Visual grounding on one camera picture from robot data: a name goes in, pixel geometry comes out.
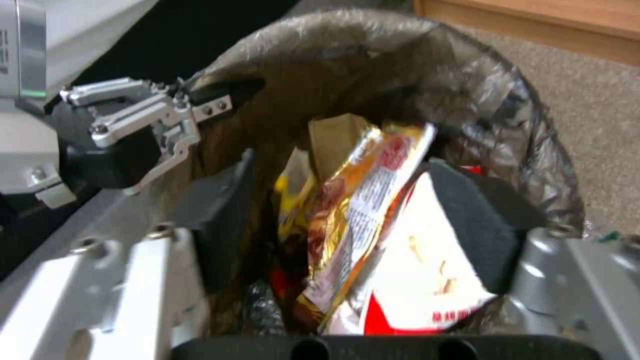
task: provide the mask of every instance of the screw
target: screw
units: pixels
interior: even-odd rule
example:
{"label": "screw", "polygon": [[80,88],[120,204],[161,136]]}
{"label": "screw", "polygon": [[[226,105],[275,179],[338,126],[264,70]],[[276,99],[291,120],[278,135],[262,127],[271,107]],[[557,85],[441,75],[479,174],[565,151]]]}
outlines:
{"label": "screw", "polygon": [[185,101],[187,95],[184,92],[178,91],[177,93],[175,93],[175,95],[173,96],[173,98],[177,101]]}
{"label": "screw", "polygon": [[109,132],[109,128],[104,124],[97,124],[95,126],[89,127],[89,132],[96,135],[106,134]]}
{"label": "screw", "polygon": [[72,246],[70,253],[73,255],[87,254],[94,259],[101,259],[107,255],[107,246],[104,241],[96,238],[83,238],[76,240]]}
{"label": "screw", "polygon": [[171,238],[173,241],[175,241],[175,228],[170,222],[157,224],[153,228],[151,228],[151,231],[147,233],[147,238],[153,240]]}
{"label": "screw", "polygon": [[47,174],[41,168],[35,168],[31,171],[31,178],[34,183],[39,183],[47,178]]}
{"label": "screw", "polygon": [[213,109],[208,106],[205,106],[202,108],[202,113],[204,113],[204,115],[211,116],[213,115]]}

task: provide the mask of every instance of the black foam pad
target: black foam pad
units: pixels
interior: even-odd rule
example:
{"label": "black foam pad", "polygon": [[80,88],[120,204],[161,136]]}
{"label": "black foam pad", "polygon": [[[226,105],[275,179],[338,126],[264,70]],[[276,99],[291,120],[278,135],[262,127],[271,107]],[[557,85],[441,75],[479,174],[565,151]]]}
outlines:
{"label": "black foam pad", "polygon": [[507,182],[430,161],[436,196],[484,287],[507,293],[526,234],[545,226],[542,212]]}

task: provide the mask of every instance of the trash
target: trash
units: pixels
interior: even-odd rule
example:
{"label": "trash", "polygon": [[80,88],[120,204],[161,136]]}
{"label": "trash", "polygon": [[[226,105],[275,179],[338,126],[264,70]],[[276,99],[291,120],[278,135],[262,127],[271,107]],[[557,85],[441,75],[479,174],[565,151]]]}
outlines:
{"label": "trash", "polygon": [[309,122],[309,137],[320,183],[329,180],[340,169],[370,128],[366,119],[354,114]]}
{"label": "trash", "polygon": [[245,335],[286,335],[282,313],[269,284],[258,280],[244,296],[243,331]]}
{"label": "trash", "polygon": [[372,128],[320,189],[309,227],[308,286],[298,298],[303,322],[322,328],[347,295],[378,241],[387,209],[434,137],[431,124]]}
{"label": "trash", "polygon": [[326,334],[434,334],[494,298],[458,243],[428,173],[409,190],[378,248],[361,311],[343,302]]}
{"label": "trash", "polygon": [[221,299],[212,308],[214,319],[239,311],[246,286],[268,271],[256,265],[267,256],[259,250],[273,221],[263,211],[294,147],[312,148],[313,119],[352,113],[376,125],[386,119],[434,123],[431,155],[482,166],[544,212],[557,234],[582,234],[584,206],[573,165],[536,90],[494,49],[449,26],[364,9],[290,17],[241,40],[186,84],[194,92],[229,85],[235,104],[244,79],[265,86],[234,105],[231,118],[203,122],[202,141],[189,161],[149,190],[149,216],[160,221],[194,178],[255,150],[255,188],[242,252],[234,259],[234,286],[211,295]]}
{"label": "trash", "polygon": [[278,239],[287,258],[304,257],[307,252],[307,231],[316,190],[309,154],[296,147],[274,186]]}

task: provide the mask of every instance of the metal frame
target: metal frame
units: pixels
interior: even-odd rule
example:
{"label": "metal frame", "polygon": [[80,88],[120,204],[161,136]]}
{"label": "metal frame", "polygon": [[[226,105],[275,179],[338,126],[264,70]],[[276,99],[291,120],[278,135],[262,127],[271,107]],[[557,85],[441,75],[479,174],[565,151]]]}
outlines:
{"label": "metal frame", "polygon": [[41,264],[0,348],[15,360],[163,359],[206,333],[208,313],[191,232],[161,224],[131,249],[126,272],[120,244],[96,239]]}
{"label": "metal frame", "polygon": [[127,195],[139,193],[154,179],[189,157],[189,147],[200,142],[199,122],[233,109],[229,95],[193,107],[184,93],[178,91],[172,98],[167,89],[162,84],[122,78],[75,86],[60,92],[63,100],[76,106],[89,106],[96,101],[123,96],[140,99],[116,113],[97,116],[90,129],[93,141],[101,148],[112,146],[148,126],[160,130],[160,160],[137,184],[124,189]]}
{"label": "metal frame", "polygon": [[567,331],[607,360],[640,360],[640,291],[630,274],[597,243],[529,233],[506,306],[528,334]]}

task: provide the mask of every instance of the chip bag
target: chip bag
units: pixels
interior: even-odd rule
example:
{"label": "chip bag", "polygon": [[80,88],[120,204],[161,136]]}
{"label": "chip bag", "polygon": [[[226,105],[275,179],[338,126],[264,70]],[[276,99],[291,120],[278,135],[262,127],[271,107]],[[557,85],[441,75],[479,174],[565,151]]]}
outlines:
{"label": "chip bag", "polygon": [[344,300],[435,132],[432,124],[373,127],[319,189],[308,230],[308,285],[294,310],[302,322],[321,330]]}

